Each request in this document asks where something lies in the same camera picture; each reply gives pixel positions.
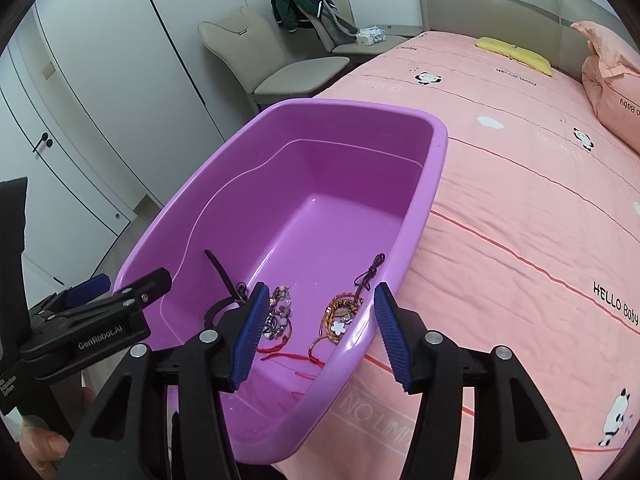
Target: purple plastic tub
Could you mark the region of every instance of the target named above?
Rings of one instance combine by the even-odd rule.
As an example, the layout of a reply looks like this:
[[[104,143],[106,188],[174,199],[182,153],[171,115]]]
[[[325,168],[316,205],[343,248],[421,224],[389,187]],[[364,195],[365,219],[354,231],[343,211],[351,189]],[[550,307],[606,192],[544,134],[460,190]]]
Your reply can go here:
[[[152,348],[185,342],[203,329],[207,309],[228,296],[204,254],[210,249],[233,282],[251,288],[262,281],[271,291],[289,286],[293,330],[283,351],[303,355],[332,298],[355,292],[353,280],[376,254],[386,254],[340,344],[316,345],[324,368],[256,354],[239,391],[223,394],[236,460],[267,464],[292,455],[349,379],[376,333],[373,288],[385,281],[398,291],[446,150],[444,124],[424,112],[356,101],[282,102],[219,149],[136,245],[116,288],[160,266],[174,277],[171,292],[145,310]]]

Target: beige chair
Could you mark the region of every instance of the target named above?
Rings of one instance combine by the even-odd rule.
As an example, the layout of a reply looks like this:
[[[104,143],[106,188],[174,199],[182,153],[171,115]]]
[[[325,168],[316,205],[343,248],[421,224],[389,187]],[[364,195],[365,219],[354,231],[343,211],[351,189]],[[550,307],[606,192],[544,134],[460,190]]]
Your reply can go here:
[[[337,7],[338,14],[340,14],[347,20],[350,20],[351,22],[353,21],[351,8],[346,0],[332,0],[332,2]],[[327,33],[320,19],[306,13],[300,8],[300,6],[298,6],[298,9],[308,18],[308,20],[314,26],[316,32],[318,33],[318,36],[320,37],[322,46],[324,46],[324,49],[331,54],[335,54],[336,56],[349,56],[354,61],[364,61],[370,59],[371,57],[377,56],[378,54],[382,54],[387,50],[391,50],[393,47],[398,46],[399,44],[406,41],[406,38],[402,38],[401,36],[387,36],[385,41],[376,43],[374,45],[359,45],[357,43],[336,45],[334,43],[334,40],[332,40],[331,36],[329,36],[329,34]]]
[[[202,22],[198,32],[238,78],[256,113],[259,105],[318,93],[350,62],[348,57],[321,57],[287,64],[269,22],[248,7],[217,23]]]

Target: white flower charm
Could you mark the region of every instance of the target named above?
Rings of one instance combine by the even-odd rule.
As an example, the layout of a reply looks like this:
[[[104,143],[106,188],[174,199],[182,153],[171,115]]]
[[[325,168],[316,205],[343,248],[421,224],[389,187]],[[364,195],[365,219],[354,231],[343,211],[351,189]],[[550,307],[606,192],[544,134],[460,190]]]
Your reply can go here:
[[[341,321],[334,321],[334,324],[331,327],[331,332],[335,335],[342,335],[347,332],[347,329],[344,327],[344,323]]]

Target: beige headboard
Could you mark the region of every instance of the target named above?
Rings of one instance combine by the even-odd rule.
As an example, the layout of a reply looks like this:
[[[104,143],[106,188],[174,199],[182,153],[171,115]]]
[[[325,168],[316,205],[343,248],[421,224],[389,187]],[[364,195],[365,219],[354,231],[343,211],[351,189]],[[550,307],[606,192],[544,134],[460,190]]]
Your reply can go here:
[[[591,54],[586,39],[570,28],[573,22],[605,25],[637,49],[620,19],[592,0],[420,0],[420,7],[424,30],[516,44],[577,80]]]

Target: black door handle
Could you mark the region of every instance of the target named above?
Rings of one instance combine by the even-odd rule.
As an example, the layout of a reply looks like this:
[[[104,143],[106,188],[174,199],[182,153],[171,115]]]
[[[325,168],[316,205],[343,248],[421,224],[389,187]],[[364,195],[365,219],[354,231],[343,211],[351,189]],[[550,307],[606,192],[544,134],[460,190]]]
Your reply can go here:
[[[40,146],[40,143],[44,142],[44,145],[47,148],[50,148],[51,146],[53,146],[53,140],[49,139],[49,134],[47,132],[44,132],[42,134],[42,136],[40,137],[40,140],[38,141],[38,143],[36,144],[36,147],[33,149],[33,151],[31,153],[35,153],[36,150],[38,149],[38,147]]]

